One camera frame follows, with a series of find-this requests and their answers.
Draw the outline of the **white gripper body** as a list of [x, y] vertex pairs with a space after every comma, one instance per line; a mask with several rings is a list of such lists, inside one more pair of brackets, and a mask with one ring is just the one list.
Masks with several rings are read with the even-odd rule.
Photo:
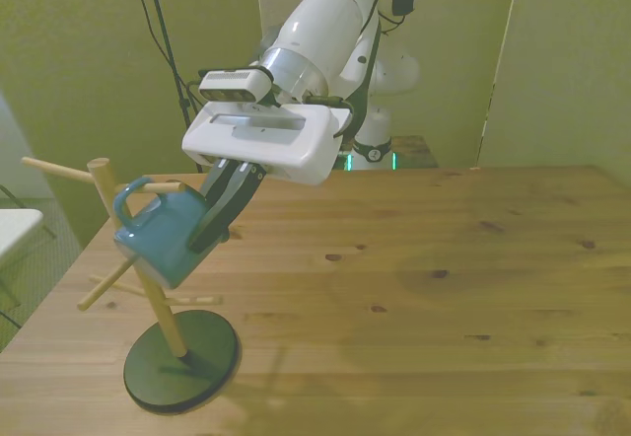
[[333, 170], [342, 143], [338, 132], [350, 118], [349, 109], [322, 105], [209, 102], [184, 134], [181, 149], [200, 165], [250, 162], [273, 178], [317, 185]]

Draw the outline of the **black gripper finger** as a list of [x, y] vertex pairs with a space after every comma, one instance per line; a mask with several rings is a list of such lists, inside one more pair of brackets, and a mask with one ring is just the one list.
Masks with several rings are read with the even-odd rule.
[[191, 233], [188, 247], [202, 253], [229, 232], [230, 225], [243, 212], [260, 187], [266, 171], [261, 165], [233, 161], [233, 175], [220, 199], [208, 210]]
[[201, 194], [204, 196], [208, 207], [212, 207], [217, 203], [226, 191], [232, 175], [232, 160], [221, 159], [212, 166], [201, 186]]

